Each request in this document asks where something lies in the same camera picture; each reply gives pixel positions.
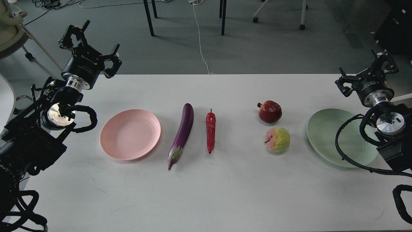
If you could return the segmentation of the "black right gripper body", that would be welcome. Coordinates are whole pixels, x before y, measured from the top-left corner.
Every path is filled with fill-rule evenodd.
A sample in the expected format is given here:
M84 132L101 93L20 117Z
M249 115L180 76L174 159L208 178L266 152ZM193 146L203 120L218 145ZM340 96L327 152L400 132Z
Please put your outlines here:
M363 106L372 108L382 102L389 102L394 91L385 78L365 79L356 85L356 93Z

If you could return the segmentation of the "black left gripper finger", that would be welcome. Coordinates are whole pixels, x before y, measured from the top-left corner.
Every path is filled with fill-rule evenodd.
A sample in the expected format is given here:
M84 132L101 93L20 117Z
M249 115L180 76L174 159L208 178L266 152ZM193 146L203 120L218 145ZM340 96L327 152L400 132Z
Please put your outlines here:
M122 65L122 61L119 59L119 55L118 55L119 47L120 47L120 44L116 44L111 54L102 56L103 63L112 62L111 67L105 68L103 70L103 74L106 78L113 78Z
M90 20L87 20L84 25L80 27L74 27L74 25L68 26L66 32L64 33L63 37L58 41L59 47L61 49L74 49L74 43L72 41L72 36L76 37L76 41L78 42L78 46L81 45L82 47L88 47L88 41L84 35L85 30L87 29L88 25L90 24Z

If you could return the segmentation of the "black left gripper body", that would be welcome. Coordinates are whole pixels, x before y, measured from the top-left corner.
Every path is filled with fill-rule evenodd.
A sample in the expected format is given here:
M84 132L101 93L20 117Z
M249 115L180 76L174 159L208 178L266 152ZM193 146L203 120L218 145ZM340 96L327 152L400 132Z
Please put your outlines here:
M105 68L103 55L94 48L74 48L66 66L62 71L62 78L68 80L70 76L82 79L85 89L94 87L100 72Z

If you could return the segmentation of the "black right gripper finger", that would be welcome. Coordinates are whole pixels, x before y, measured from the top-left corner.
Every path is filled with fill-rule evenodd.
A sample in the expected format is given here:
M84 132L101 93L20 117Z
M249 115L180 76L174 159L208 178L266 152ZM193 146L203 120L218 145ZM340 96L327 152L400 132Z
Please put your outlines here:
M377 53L374 49L370 50L375 60L370 66L370 79L385 79L388 74L399 72L398 66L391 53L387 50Z
M348 75L342 67L339 67L341 76L334 82L344 97L349 97L353 92L359 93L357 85L361 82L358 75Z

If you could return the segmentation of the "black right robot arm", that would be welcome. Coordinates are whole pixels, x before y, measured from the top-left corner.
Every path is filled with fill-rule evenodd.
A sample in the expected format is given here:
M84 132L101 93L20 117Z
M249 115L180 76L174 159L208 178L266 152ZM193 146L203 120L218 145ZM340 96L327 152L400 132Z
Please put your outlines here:
M394 90L386 80L387 74L398 72L398 67L390 52L376 53L371 50L374 61L369 68L356 75L348 75L340 68L341 76L335 81L341 94L349 97L356 92L361 104L368 108L365 114L358 114L343 123L335 136L335 147L342 160L381 175L402 175L411 169L411 108L405 104L395 105L392 99ZM341 131L352 121L360 119L359 133L389 165L389 170L361 165L348 157L338 144Z

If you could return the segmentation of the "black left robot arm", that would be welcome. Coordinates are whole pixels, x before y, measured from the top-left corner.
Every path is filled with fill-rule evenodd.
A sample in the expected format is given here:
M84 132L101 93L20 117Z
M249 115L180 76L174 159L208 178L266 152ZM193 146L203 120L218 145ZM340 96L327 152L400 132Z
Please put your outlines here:
M70 25L59 41L61 49L71 51L63 68L62 79L49 77L41 88L32 86L32 104L21 110L5 125L1 139L1 231L23 229L27 221L48 231L47 219L34 212L39 200L35 190L20 190L26 174L38 175L53 165L67 147L63 141L71 132L83 133L97 126L97 113L80 105L83 90L91 90L98 76L113 78L122 65L117 51L102 55L91 47L84 32L90 21L82 27Z

